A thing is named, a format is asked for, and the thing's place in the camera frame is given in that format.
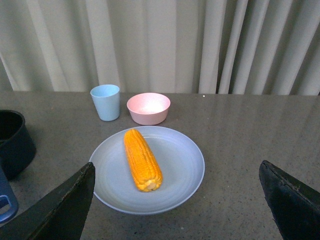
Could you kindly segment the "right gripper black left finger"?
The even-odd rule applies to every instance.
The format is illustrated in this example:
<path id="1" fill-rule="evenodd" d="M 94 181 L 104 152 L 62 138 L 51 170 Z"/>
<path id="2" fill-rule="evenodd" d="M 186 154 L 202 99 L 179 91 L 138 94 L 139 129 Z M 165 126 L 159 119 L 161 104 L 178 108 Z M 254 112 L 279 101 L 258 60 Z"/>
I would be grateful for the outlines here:
<path id="1" fill-rule="evenodd" d="M 89 162 L 32 207 L 0 228 L 2 240 L 78 240 L 95 186 Z"/>

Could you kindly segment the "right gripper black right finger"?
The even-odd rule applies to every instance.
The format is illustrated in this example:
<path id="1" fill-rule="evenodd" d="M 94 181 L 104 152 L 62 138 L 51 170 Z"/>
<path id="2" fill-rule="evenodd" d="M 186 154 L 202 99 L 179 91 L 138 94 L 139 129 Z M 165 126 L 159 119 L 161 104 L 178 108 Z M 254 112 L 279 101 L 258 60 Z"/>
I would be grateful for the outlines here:
<path id="1" fill-rule="evenodd" d="M 259 167 L 259 180 L 284 240 L 320 238 L 320 193 L 271 162 Z"/>

